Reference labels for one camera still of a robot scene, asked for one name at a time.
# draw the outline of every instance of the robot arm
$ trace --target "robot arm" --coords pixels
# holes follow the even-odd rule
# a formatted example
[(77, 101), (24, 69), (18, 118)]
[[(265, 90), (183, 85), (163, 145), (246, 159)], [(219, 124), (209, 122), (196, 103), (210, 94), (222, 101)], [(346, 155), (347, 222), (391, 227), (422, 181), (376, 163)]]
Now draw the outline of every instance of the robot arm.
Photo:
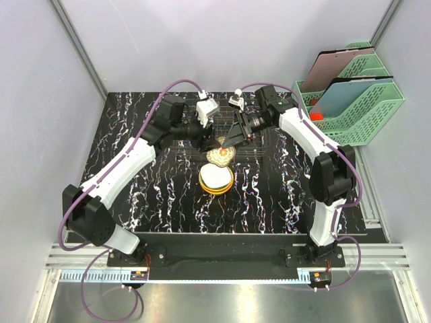
[(314, 223), (308, 233), (310, 243), (307, 245), (308, 259), (314, 262), (332, 253), (336, 241), (331, 230), (338, 224), (341, 209), (347, 195), (354, 189), (356, 178), (345, 162), (330, 149), (327, 144), (338, 149), (355, 166), (355, 153), (349, 145), (340, 147), (310, 122), (309, 129), (301, 120), (298, 108), (291, 98), (281, 99), (272, 85), (266, 85), (256, 92), (257, 101), (262, 111), (245, 114), (237, 104), (240, 90), (235, 92), (231, 106), (235, 111), (235, 122), (232, 125), (222, 147), (247, 145), (251, 135), (268, 127), (279, 127), (291, 135), (304, 149), (312, 162), (309, 186), (316, 201)]
[(117, 225), (108, 210), (132, 177), (155, 160), (173, 140), (188, 139), (200, 151), (220, 147), (213, 135), (212, 124), (208, 122), (209, 117), (218, 112), (218, 105), (205, 92), (199, 96), (201, 100), (190, 120), (183, 117), (186, 107), (184, 99), (165, 96), (157, 114), (129, 153), (134, 138), (130, 138), (114, 159), (79, 188), (69, 185), (63, 191), (63, 214), (66, 214), (83, 192), (94, 187), (69, 216), (66, 224), (71, 231), (95, 246), (105, 245), (117, 249), (137, 261), (143, 258), (144, 253), (137, 252), (141, 244), (139, 238)]

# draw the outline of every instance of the pink folder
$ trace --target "pink folder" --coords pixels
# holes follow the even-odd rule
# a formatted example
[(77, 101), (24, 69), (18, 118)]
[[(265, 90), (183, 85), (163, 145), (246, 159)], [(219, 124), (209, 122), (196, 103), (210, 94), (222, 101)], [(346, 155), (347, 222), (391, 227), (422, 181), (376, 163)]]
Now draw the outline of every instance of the pink folder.
[(321, 52), (314, 63), (305, 82), (301, 86), (301, 92), (319, 92), (327, 89), (333, 79), (359, 55), (372, 54), (374, 48), (356, 48), (348, 50), (334, 50)]

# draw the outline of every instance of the blue folder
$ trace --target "blue folder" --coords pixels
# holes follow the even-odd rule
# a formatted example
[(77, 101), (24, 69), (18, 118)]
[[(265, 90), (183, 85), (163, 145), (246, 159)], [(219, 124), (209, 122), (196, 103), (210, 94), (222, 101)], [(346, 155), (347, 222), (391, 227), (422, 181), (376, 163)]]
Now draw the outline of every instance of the blue folder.
[(343, 113), (371, 85), (390, 83), (392, 78), (388, 76), (334, 79), (320, 100), (311, 109), (310, 114), (321, 113), (323, 118), (335, 118)]

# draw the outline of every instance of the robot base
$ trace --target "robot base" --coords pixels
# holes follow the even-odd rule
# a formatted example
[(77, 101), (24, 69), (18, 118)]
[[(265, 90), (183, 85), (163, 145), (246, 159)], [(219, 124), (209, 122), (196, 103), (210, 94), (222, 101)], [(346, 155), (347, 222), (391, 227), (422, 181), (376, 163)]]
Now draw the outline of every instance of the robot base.
[(151, 256), (151, 267), (163, 267), (166, 247), (161, 245), (150, 246), (142, 242), (130, 255), (114, 249), (109, 253), (106, 265), (108, 267), (144, 267), (147, 266), (145, 255)]
[(307, 258), (307, 246), (288, 246), (280, 250), (286, 258), (286, 266), (289, 268), (323, 268), (327, 267), (328, 261), (331, 261), (331, 267), (345, 267), (343, 249), (335, 247), (333, 252), (326, 254), (325, 257), (315, 258), (310, 261)]

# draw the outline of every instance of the black mounting plate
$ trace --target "black mounting plate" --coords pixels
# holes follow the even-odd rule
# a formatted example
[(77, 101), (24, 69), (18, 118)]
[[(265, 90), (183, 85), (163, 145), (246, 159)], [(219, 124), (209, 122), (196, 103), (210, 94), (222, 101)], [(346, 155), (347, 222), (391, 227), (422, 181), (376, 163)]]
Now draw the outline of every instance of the black mounting plate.
[[(304, 246), (288, 246), (280, 250), (284, 252), (286, 258), (286, 266), (289, 268), (321, 268), (327, 266), (327, 261), (316, 262), (314, 264), (307, 261), (305, 258)], [(335, 247), (335, 252), (332, 253), (328, 260), (331, 260), (331, 267), (343, 268), (345, 267), (343, 248), (340, 246)]]
[[(151, 256), (151, 267), (163, 267), (166, 260), (166, 247), (161, 244), (147, 245), (145, 249), (145, 255)], [(131, 262), (127, 257), (124, 256), (122, 252), (118, 250), (113, 250), (109, 253), (108, 262), (106, 263), (108, 267), (143, 267), (146, 266), (145, 259), (139, 264)]]

